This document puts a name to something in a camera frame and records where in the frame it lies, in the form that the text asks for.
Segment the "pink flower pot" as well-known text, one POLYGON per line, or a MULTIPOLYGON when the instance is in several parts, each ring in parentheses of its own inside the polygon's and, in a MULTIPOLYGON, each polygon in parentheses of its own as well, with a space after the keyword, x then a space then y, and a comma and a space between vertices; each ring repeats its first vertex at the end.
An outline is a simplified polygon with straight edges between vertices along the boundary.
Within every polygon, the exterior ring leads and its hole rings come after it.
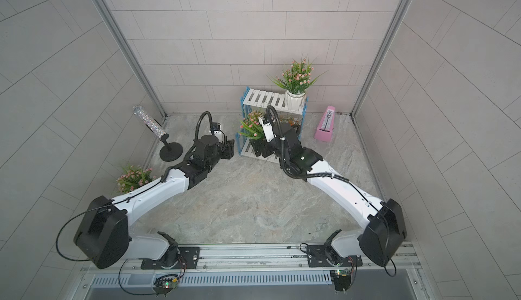
POLYGON ((241 121, 239 134, 251 140, 259 140, 265 138, 263 126, 260 119, 263 118, 263 113, 260 111, 251 111, 241 121))
POLYGON ((285 90, 285 104, 291 110, 298 110, 304 103, 307 90, 324 73, 314 76, 313 63, 309 58, 293 61, 280 76, 269 77, 271 82, 285 90))
POLYGON ((117 188, 120 193, 127 194, 152 182, 154 178, 152 168, 142 168, 140 166, 123 167, 123 173, 117 180, 117 188))

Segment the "red flower pot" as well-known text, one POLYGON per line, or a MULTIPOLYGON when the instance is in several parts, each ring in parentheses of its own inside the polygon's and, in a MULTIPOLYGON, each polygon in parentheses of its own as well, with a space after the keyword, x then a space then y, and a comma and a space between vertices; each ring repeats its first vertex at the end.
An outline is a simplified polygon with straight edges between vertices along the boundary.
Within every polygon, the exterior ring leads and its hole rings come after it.
POLYGON ((293 116, 293 115, 283 115, 280 118, 281 122, 288 123, 297 133, 298 137, 301 136, 302 131, 302 117, 301 116, 293 116))

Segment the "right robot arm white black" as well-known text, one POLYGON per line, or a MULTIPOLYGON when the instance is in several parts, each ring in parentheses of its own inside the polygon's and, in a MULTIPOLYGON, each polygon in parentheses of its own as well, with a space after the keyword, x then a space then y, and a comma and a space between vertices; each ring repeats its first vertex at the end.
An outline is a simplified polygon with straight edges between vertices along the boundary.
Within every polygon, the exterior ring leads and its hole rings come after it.
POLYGON ((341 176, 319 153, 303 147, 296 130, 281 122, 274 107, 250 114, 242 131, 259 139, 261 153, 273 153, 286 176, 317 187, 345 209, 361 228, 360 233, 336 230, 325 241, 322 253, 332 266, 355 267, 361 252, 380 267, 387 267, 407 237, 401 206, 393 199, 382 201, 341 176))

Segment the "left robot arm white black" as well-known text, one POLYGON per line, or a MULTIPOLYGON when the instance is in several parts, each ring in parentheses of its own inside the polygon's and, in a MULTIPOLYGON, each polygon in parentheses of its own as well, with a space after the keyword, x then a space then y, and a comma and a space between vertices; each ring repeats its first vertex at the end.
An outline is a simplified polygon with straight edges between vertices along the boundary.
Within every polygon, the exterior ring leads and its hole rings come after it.
POLYGON ((78 215, 81 223, 73 243, 87 261, 98 269, 111 267, 121 259, 150 259, 163 267, 176 265, 178 243, 173 237, 164 232, 157 236, 132 235, 130 228, 144 214, 205 180, 220 160, 233 157, 234 142, 226 136, 218 137, 212 122, 209 134, 199 136, 204 119, 212 120, 211 113, 200 115, 193 145, 182 162, 169 166, 159 179, 135 191, 113 199, 94 199, 88 210, 78 215))

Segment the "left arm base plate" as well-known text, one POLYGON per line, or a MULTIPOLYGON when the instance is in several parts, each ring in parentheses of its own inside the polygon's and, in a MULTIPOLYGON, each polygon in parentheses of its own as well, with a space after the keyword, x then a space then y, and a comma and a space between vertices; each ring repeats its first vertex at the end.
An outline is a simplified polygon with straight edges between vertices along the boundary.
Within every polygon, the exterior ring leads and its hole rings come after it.
POLYGON ((168 243, 168 248, 159 259, 143 259, 141 270, 195 269, 201 248, 180 247, 179 243, 164 232, 157 232, 168 243))

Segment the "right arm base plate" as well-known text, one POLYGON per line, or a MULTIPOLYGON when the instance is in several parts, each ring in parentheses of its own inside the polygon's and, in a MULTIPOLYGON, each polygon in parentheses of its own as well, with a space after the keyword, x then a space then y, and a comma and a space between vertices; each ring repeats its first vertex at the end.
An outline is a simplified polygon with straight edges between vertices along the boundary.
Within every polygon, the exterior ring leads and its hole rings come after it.
POLYGON ((303 244, 309 267, 361 267, 358 232, 336 230, 323 244, 303 244))

